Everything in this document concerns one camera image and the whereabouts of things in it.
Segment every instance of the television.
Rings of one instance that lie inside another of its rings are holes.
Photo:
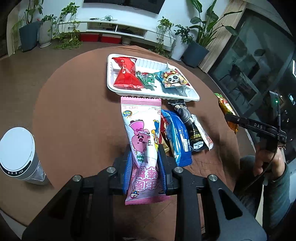
[[[159,14],[165,0],[84,0],[85,3],[111,3]]]

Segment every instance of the beige curtain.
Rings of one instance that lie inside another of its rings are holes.
[[[242,17],[242,14],[244,13],[244,10],[246,9],[246,4],[247,3],[242,0],[230,0],[222,16],[227,12],[237,12],[241,10],[242,12],[227,15],[222,19],[222,21],[219,22],[217,27],[220,27],[223,24],[236,28],[239,20]],[[231,37],[231,33],[229,33],[225,28],[220,28],[215,34],[215,37],[216,38],[207,47],[210,52],[199,65],[200,69],[206,73],[210,70],[221,51],[224,49]]]

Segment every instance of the green candy wrapper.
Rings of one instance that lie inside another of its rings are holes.
[[[155,86],[155,75],[151,73],[136,72],[136,77],[143,82],[144,85]]]

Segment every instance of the white plastic tray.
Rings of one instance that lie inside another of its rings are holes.
[[[119,65],[112,59],[114,57],[131,57],[136,58],[136,71],[146,73],[156,73],[161,70],[167,69],[167,64],[127,55],[110,54],[108,56],[107,65],[107,86],[110,90],[121,96],[137,96],[137,97],[148,97],[148,98],[161,98],[161,99],[184,99],[184,101],[199,101],[200,97],[195,89],[190,85],[184,85],[177,88],[164,88],[163,84],[159,81],[155,81],[156,86],[145,86],[142,89],[133,89],[129,87],[118,88],[113,86],[117,75],[120,71]]]

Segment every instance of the trash can lid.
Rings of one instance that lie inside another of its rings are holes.
[[[15,127],[0,140],[0,164],[8,171],[22,169],[35,154],[32,134],[23,127]]]

